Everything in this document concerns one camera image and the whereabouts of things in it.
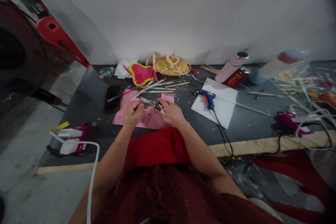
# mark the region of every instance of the wooden table edge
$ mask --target wooden table edge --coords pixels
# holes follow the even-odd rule
[[[336,130],[329,130],[329,134],[332,139],[332,144],[336,144]],[[301,139],[297,139],[294,135],[281,137],[281,150],[296,150],[305,149],[306,147],[301,144],[304,141],[305,144],[311,148],[314,147],[325,147],[328,146],[328,136],[325,131],[317,131],[310,135],[303,135]],[[258,154],[264,152],[275,152],[278,148],[278,137],[263,138],[256,140],[248,140],[241,142],[231,143],[235,155],[247,155],[247,154]],[[231,155],[230,145],[217,144],[210,145],[209,148],[214,152],[216,157],[224,157]],[[85,164],[74,164],[68,166],[49,166],[49,167],[39,167],[37,174],[52,174],[58,172],[72,172],[77,170],[90,170],[93,168],[93,163]]]

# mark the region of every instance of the red can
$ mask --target red can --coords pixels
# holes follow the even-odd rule
[[[237,86],[240,82],[245,80],[249,74],[251,74],[251,68],[242,66],[226,80],[225,84],[229,87]]]

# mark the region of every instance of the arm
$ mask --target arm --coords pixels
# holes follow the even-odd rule
[[[218,194],[227,192],[246,199],[212,150],[185,120],[179,106],[170,101],[158,100],[167,113],[167,115],[163,116],[163,120],[175,126],[181,132],[192,165],[199,173],[203,173],[210,178],[207,181],[208,186]]]
[[[106,194],[116,185],[121,176],[125,165],[128,144],[132,132],[139,122],[143,108],[144,104],[140,101],[134,101],[124,109],[124,126],[97,166],[92,191],[92,220],[108,199]],[[86,222],[88,196],[89,186],[87,186],[81,197],[74,214],[69,220],[69,224]]]

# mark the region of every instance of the pink water bottle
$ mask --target pink water bottle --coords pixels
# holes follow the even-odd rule
[[[230,57],[229,61],[223,66],[222,70],[216,75],[215,80],[223,83],[226,81],[238,68],[240,68],[249,59],[246,52],[236,52]]]

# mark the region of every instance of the pink paper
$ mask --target pink paper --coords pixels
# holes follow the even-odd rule
[[[128,94],[125,94],[122,99],[121,99],[121,108],[120,110],[116,113],[114,120],[112,124],[117,124],[117,125],[124,125],[124,116],[123,116],[123,110],[125,107],[129,105],[129,100],[132,99],[136,95],[137,91],[133,90],[132,92],[129,92]],[[164,100],[171,101],[174,103],[174,96],[168,96],[164,93],[161,94],[161,98]],[[140,116],[140,121],[137,125],[137,127],[140,128],[150,128],[154,130],[160,130],[163,128],[169,127],[170,124],[165,123],[162,119],[162,114],[160,113],[154,113],[151,114],[149,112],[149,108],[146,108],[143,110],[141,116]]]

